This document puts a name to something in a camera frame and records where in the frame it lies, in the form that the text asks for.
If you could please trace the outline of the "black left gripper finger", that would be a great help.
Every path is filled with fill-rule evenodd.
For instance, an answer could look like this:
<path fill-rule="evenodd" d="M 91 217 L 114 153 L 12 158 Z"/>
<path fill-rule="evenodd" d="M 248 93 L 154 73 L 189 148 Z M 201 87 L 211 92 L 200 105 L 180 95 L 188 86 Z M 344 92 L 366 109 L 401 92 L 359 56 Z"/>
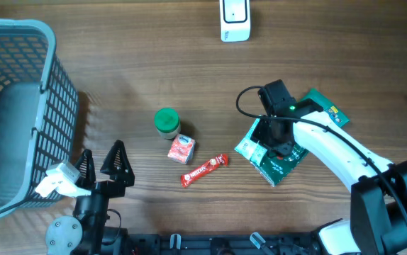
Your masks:
<path fill-rule="evenodd" d="M 79 171 L 76 185 L 80 188 L 91 188 L 96 182 L 94 160 L 90 149 L 85 149 L 74 167 Z"/>
<path fill-rule="evenodd" d="M 128 160 L 123 141 L 116 140 L 109 150 L 100 172 L 109 175 L 115 182 L 131 187 L 135 183 L 135 175 Z"/>

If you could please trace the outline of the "green 3M gloves packet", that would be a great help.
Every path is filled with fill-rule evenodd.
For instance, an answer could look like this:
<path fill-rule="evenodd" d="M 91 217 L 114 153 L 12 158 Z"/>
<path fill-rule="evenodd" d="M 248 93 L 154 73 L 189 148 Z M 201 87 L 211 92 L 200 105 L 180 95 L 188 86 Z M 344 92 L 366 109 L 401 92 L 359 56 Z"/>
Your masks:
<path fill-rule="evenodd" d="M 340 128 L 349 123 L 350 119 L 328 98 L 316 89 L 311 89 L 302 99 L 310 98 L 323 107 L 332 121 Z M 268 157 L 268 152 L 259 142 L 251 136 L 260 119 L 256 118 L 247 134 L 235 147 L 235 151 L 246 158 L 251 165 L 273 187 L 279 184 L 301 161 L 307 156 L 308 150 L 295 145 L 291 154 L 285 158 Z"/>

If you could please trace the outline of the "red Nescafe stick sachet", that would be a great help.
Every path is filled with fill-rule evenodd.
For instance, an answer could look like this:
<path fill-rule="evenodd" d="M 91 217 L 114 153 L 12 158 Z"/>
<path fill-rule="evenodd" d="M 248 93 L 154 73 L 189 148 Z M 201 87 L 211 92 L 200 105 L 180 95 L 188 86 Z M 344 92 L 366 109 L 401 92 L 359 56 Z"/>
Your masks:
<path fill-rule="evenodd" d="M 228 165 L 228 155 L 227 154 L 219 154 L 214 158 L 209 159 L 206 163 L 202 164 L 198 168 L 194 169 L 193 171 L 181 175 L 180 181 L 184 188 L 187 188 L 191 185 L 194 181 L 198 180 L 199 178 L 205 176 L 206 174 L 211 173 L 212 171 L 216 170 L 219 166 L 227 166 Z"/>

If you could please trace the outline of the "green lid glass jar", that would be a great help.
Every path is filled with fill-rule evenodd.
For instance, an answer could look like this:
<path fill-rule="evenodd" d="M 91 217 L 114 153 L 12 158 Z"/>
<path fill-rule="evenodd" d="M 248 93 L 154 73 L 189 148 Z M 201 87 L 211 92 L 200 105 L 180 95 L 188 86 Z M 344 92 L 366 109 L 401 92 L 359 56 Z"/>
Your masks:
<path fill-rule="evenodd" d="M 154 124 L 160 137 L 166 140 L 173 140 L 181 130 L 179 114 L 173 108 L 158 110 L 154 117 Z"/>

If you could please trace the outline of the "small red white carton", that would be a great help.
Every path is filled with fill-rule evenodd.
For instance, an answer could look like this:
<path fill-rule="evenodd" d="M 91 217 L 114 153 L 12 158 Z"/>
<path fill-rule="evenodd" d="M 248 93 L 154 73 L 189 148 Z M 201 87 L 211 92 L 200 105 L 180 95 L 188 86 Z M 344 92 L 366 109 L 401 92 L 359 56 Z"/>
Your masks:
<path fill-rule="evenodd" d="M 181 164 L 187 164 L 193 156 L 195 145 L 196 141 L 194 139 L 178 134 L 173 140 L 167 157 Z"/>

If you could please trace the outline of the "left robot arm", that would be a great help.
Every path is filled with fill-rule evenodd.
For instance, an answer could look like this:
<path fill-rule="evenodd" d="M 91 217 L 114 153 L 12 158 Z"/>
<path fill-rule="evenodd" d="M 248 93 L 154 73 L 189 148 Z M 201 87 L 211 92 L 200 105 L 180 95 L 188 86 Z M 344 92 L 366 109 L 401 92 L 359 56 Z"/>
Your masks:
<path fill-rule="evenodd" d="M 51 191 L 74 198 L 72 215 L 56 218 L 48 227 L 45 243 L 49 254 L 135 254 L 128 231 L 121 226 L 107 227 L 112 198 L 123 198 L 135 183 L 125 145 L 117 140 L 104 159 L 100 172 L 109 179 L 97 181 L 91 150 L 86 149 L 75 164 L 64 160 L 50 166 L 43 179 Z"/>

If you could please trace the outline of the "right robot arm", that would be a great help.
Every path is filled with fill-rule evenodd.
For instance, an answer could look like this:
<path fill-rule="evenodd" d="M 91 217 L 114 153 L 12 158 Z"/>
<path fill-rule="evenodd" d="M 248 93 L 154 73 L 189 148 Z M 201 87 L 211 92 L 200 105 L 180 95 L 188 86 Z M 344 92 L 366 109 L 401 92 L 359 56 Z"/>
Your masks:
<path fill-rule="evenodd" d="M 265 109 L 251 138 L 266 156 L 286 159 L 300 146 L 350 192 L 350 218 L 316 233 L 322 254 L 397 254 L 407 249 L 407 161 L 395 164 L 347 134 L 311 98 L 296 101 L 283 81 L 256 86 Z"/>

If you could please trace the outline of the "white barcode scanner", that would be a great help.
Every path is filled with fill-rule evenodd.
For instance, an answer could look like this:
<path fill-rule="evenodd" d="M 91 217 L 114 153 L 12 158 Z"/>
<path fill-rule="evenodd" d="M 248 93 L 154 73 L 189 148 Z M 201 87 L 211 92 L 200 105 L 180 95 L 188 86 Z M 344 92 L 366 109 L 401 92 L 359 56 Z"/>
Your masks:
<path fill-rule="evenodd" d="M 246 41 L 250 37 L 250 1 L 220 0 L 221 40 L 224 43 Z"/>

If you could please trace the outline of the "grey plastic mesh basket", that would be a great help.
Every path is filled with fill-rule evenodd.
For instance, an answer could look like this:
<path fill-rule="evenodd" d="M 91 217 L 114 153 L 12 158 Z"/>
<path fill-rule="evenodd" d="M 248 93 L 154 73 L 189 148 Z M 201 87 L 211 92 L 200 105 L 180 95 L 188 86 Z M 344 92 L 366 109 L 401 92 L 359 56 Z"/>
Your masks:
<path fill-rule="evenodd" d="M 44 22 L 0 19 L 0 217 L 60 200 L 35 192 L 49 165 L 71 157 L 79 112 L 56 46 Z"/>

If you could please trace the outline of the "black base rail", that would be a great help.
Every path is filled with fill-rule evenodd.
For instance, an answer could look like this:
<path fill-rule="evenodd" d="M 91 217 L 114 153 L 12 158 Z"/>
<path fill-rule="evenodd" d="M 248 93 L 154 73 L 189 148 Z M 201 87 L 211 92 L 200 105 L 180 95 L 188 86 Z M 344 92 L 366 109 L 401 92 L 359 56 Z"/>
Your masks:
<path fill-rule="evenodd" d="M 309 232 L 263 235 L 180 235 L 134 234 L 122 251 L 128 255 L 307 255 L 322 254 Z"/>

